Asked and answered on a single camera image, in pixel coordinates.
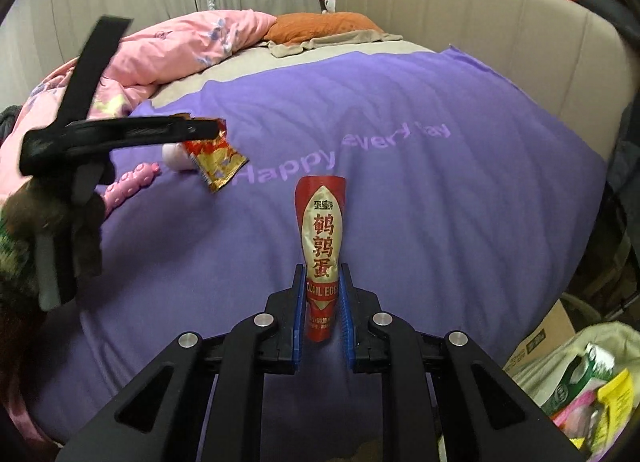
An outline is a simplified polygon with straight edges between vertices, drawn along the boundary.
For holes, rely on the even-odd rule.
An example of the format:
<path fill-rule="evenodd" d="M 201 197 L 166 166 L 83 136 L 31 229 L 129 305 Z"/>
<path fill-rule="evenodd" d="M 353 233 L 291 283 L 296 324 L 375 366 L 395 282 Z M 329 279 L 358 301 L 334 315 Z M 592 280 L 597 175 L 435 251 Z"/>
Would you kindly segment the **left hand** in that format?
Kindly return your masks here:
<path fill-rule="evenodd" d="M 74 204 L 31 179 L 1 209 L 1 231 L 10 243 L 1 254 L 9 263 L 1 267 L 2 276 L 34 294 L 46 312 L 73 300 L 78 281 L 101 274 L 104 219 L 98 193 Z"/>

